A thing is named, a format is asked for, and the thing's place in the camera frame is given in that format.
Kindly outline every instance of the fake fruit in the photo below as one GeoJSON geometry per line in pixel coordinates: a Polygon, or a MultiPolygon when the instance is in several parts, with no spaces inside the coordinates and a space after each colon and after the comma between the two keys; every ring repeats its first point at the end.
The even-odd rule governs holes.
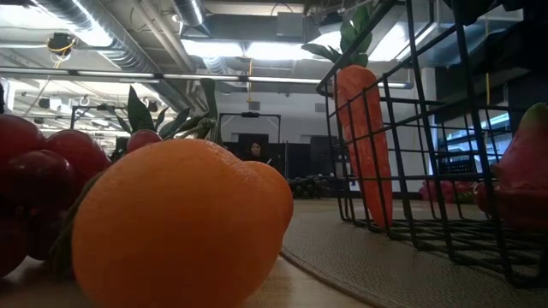
{"type": "Polygon", "coordinates": [[[145,145],[160,142],[162,139],[157,133],[150,129],[141,129],[131,135],[128,141],[128,153],[135,151],[145,145]]]}
{"type": "Polygon", "coordinates": [[[503,190],[548,190],[548,109],[538,103],[527,110],[500,163],[491,169],[503,190]]]}
{"type": "MultiPolygon", "coordinates": [[[[444,195],[444,201],[447,203],[455,203],[458,201],[461,204],[469,204],[474,201],[472,193],[474,184],[472,182],[455,181],[455,185],[453,186],[451,181],[440,181],[439,184],[442,189],[442,194],[444,195]]],[[[428,201],[430,198],[432,198],[432,201],[438,201],[435,181],[428,181],[428,186],[426,185],[426,181],[423,181],[419,193],[425,201],[428,201]]]]}
{"type": "Polygon", "coordinates": [[[78,188],[109,164],[101,147],[88,134],[73,129],[52,134],[45,141],[45,149],[61,155],[72,165],[78,188]]]}
{"type": "MultiPolygon", "coordinates": [[[[359,34],[367,27],[374,12],[372,2],[360,6],[352,15],[352,20],[346,20],[341,25],[340,47],[346,52],[359,34]]],[[[354,54],[343,64],[337,75],[337,115],[342,124],[342,132],[347,141],[363,137],[384,127],[383,114],[380,108],[380,93],[377,77],[366,68],[368,64],[367,49],[372,42],[372,35],[365,37],[355,49],[354,54]],[[368,89],[365,97],[361,95],[368,89]]],[[[304,44],[302,49],[337,62],[341,54],[335,49],[327,50],[322,45],[304,44]]],[[[388,145],[386,134],[378,133],[372,137],[378,163],[378,174],[375,168],[371,139],[359,139],[348,144],[350,165],[356,176],[362,178],[390,177],[388,160],[388,145]]],[[[373,220],[381,228],[392,224],[392,181],[382,181],[381,187],[376,181],[363,181],[361,189],[366,199],[366,207],[371,212],[373,220]],[[384,217],[383,204],[387,217],[384,217]]]]}
{"type": "MultiPolygon", "coordinates": [[[[377,82],[377,77],[369,69],[358,65],[351,65],[343,68],[338,74],[337,88],[338,100],[337,104],[347,103],[352,97],[361,93],[364,88],[377,82]]],[[[338,111],[339,119],[342,124],[342,131],[346,140],[352,140],[356,137],[364,136],[369,133],[366,119],[366,103],[369,109],[371,120],[371,129],[378,130],[383,125],[383,114],[380,108],[380,94],[378,86],[374,86],[367,91],[366,102],[362,97],[358,97],[349,104],[349,107],[338,111]]],[[[377,175],[375,163],[373,161],[371,140],[369,138],[360,139],[348,145],[350,156],[350,165],[355,175],[361,175],[364,178],[375,177],[390,177],[390,162],[388,160],[388,144],[386,143],[386,134],[378,133],[373,137],[375,150],[377,152],[377,161],[380,175],[377,175]],[[358,160],[360,159],[360,168],[358,169],[358,160]]],[[[383,205],[381,202],[380,189],[376,181],[362,181],[362,187],[365,189],[367,209],[371,212],[373,220],[380,226],[384,227],[383,205]]],[[[382,192],[384,196],[384,204],[386,207],[387,221],[392,224],[392,181],[382,181],[382,192]]]]}
{"type": "Polygon", "coordinates": [[[27,220],[27,255],[45,261],[50,256],[53,243],[61,229],[61,217],[50,213],[40,213],[27,220]]]}
{"type": "Polygon", "coordinates": [[[27,256],[25,231],[15,219],[0,220],[0,279],[15,270],[27,256]]]}
{"type": "Polygon", "coordinates": [[[0,115],[0,166],[43,145],[44,136],[34,124],[18,116],[0,115]]]}
{"type": "Polygon", "coordinates": [[[105,170],[80,204],[75,277],[103,307],[239,307],[282,246],[266,185],[209,141],[145,146],[105,170]]]}
{"type": "MultiPolygon", "coordinates": [[[[548,231],[547,191],[526,189],[504,191],[499,185],[493,188],[498,214],[511,227],[530,231],[548,231]]],[[[476,186],[474,198],[482,211],[492,214],[484,183],[476,186]]]]}
{"type": "Polygon", "coordinates": [[[47,206],[74,193],[72,166],[52,151],[29,151],[10,159],[3,176],[4,195],[12,202],[47,206]]]}
{"type": "Polygon", "coordinates": [[[293,193],[287,181],[277,170],[266,163],[249,161],[245,164],[257,172],[261,180],[265,182],[265,185],[262,186],[268,189],[265,195],[271,196],[264,200],[265,206],[272,206],[278,210],[282,219],[283,232],[285,232],[293,217],[293,193]]]}

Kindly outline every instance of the person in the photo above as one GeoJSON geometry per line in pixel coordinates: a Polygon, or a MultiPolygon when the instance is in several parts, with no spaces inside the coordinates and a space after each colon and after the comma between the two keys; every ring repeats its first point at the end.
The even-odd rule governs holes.
{"type": "Polygon", "coordinates": [[[269,164],[272,160],[261,151],[260,144],[253,142],[249,149],[249,153],[244,157],[245,161],[255,161],[269,164]]]}

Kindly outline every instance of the red apple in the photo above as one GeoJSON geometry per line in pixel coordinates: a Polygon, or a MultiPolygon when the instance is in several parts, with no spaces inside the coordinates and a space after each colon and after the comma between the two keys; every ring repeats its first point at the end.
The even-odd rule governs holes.
{"type": "Polygon", "coordinates": [[[72,165],[79,188],[108,166],[101,147],[88,134],[74,129],[52,134],[44,148],[61,155],[72,165]]]}
{"type": "Polygon", "coordinates": [[[42,208],[74,196],[74,170],[52,151],[30,151],[12,158],[3,174],[3,195],[12,202],[42,208]]]}
{"type": "Polygon", "coordinates": [[[25,231],[15,219],[0,220],[0,278],[11,273],[27,256],[25,231]]]}
{"type": "Polygon", "coordinates": [[[14,115],[0,115],[0,166],[20,154],[42,149],[44,141],[31,122],[14,115]]]}
{"type": "Polygon", "coordinates": [[[27,220],[27,255],[39,261],[47,260],[62,224],[59,215],[30,216],[27,220]]]}
{"type": "Polygon", "coordinates": [[[150,129],[141,129],[131,135],[128,140],[128,153],[135,151],[145,145],[160,142],[162,139],[157,133],[150,129]]]}

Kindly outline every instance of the fluorescent light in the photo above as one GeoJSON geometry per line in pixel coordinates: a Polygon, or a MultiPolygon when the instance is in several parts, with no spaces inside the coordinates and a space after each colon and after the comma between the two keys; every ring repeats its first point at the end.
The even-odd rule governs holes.
{"type": "Polygon", "coordinates": [[[246,56],[259,60],[302,60],[312,59],[313,55],[301,49],[302,44],[251,43],[246,56]]]}
{"type": "Polygon", "coordinates": [[[320,44],[327,47],[328,49],[328,46],[331,46],[334,50],[341,52],[341,33],[339,31],[325,33],[318,36],[310,43],[320,44]]]}
{"type": "Polygon", "coordinates": [[[377,48],[369,56],[370,61],[391,61],[405,48],[408,43],[408,32],[402,22],[396,23],[384,35],[377,48]]]}
{"type": "Polygon", "coordinates": [[[107,121],[101,120],[101,119],[92,120],[92,123],[95,123],[97,125],[104,126],[104,127],[108,127],[110,125],[107,121]]]}
{"type": "MultiPolygon", "coordinates": [[[[436,24],[432,24],[430,25],[421,35],[419,35],[418,38],[416,38],[414,40],[414,44],[415,45],[418,45],[420,42],[422,42],[424,39],[426,39],[426,37],[428,36],[428,34],[432,33],[432,31],[434,31],[434,29],[436,29],[437,25],[436,24]]],[[[411,53],[411,47],[407,46],[403,51],[402,53],[400,53],[397,57],[396,57],[396,60],[397,61],[401,61],[403,60],[403,58],[407,57],[409,54],[411,53]]]]}
{"type": "Polygon", "coordinates": [[[132,78],[121,78],[120,82],[124,83],[160,83],[160,80],[137,80],[132,78]]]}
{"type": "Polygon", "coordinates": [[[43,69],[43,68],[16,68],[16,67],[3,67],[0,68],[0,73],[12,73],[12,74],[51,74],[51,75],[68,75],[69,72],[66,69],[43,69]]]}
{"type": "Polygon", "coordinates": [[[3,26],[36,28],[40,29],[63,29],[63,23],[55,16],[46,15],[41,9],[36,7],[24,7],[22,5],[2,5],[2,19],[8,25],[3,26]]]}
{"type": "Polygon", "coordinates": [[[176,80],[200,80],[202,78],[211,78],[213,80],[221,81],[238,81],[238,76],[229,75],[208,75],[208,74],[164,74],[165,79],[176,80]]]}
{"type": "Polygon", "coordinates": [[[150,73],[101,72],[101,71],[79,71],[78,74],[82,76],[103,76],[103,77],[118,77],[118,78],[153,78],[154,77],[154,74],[150,74],[150,73]]]}
{"type": "Polygon", "coordinates": [[[188,39],[181,40],[189,55],[202,57],[243,56],[240,45],[232,42],[201,42],[188,39]]]}
{"type": "Polygon", "coordinates": [[[249,76],[249,81],[258,81],[258,82],[291,82],[298,84],[308,84],[308,85],[317,85],[321,80],[315,79],[305,79],[305,78],[283,78],[283,77],[259,77],[259,76],[249,76]]]}
{"type": "MultiPolygon", "coordinates": [[[[43,133],[57,133],[61,131],[62,129],[52,129],[52,128],[40,128],[40,131],[43,133]]],[[[111,130],[103,130],[103,129],[79,129],[79,131],[84,133],[102,133],[102,134],[108,134],[118,137],[129,137],[129,133],[122,132],[122,131],[111,131],[111,130]]]]}

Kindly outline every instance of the red fruit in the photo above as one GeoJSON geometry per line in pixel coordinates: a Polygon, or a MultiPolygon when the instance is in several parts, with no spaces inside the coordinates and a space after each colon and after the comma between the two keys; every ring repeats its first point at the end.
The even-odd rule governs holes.
{"type": "Polygon", "coordinates": [[[0,115],[0,166],[43,146],[44,136],[34,124],[18,116],[0,115]]]}
{"type": "Polygon", "coordinates": [[[548,190],[547,157],[548,109],[538,103],[523,115],[512,142],[492,171],[504,190],[548,190]]]}
{"type": "Polygon", "coordinates": [[[27,255],[45,261],[61,231],[62,219],[59,215],[36,215],[27,221],[27,255]]]}
{"type": "Polygon", "coordinates": [[[30,151],[12,158],[3,173],[4,196],[12,202],[43,207],[74,195],[74,170],[52,151],[30,151]]]}
{"type": "Polygon", "coordinates": [[[157,133],[150,129],[141,129],[131,135],[128,140],[128,153],[135,151],[145,145],[160,142],[162,139],[157,133]]]}
{"type": "Polygon", "coordinates": [[[25,231],[15,219],[0,220],[0,278],[11,273],[27,256],[25,231]]]}
{"type": "MultiPolygon", "coordinates": [[[[493,188],[498,214],[509,226],[521,230],[548,231],[547,191],[502,190],[499,185],[495,185],[493,188]]],[[[474,198],[482,211],[491,214],[484,183],[476,186],[474,198]]]]}
{"type": "Polygon", "coordinates": [[[108,158],[101,147],[88,134],[77,130],[68,129],[52,134],[45,141],[45,149],[65,157],[72,165],[79,188],[108,165],[108,158]]]}

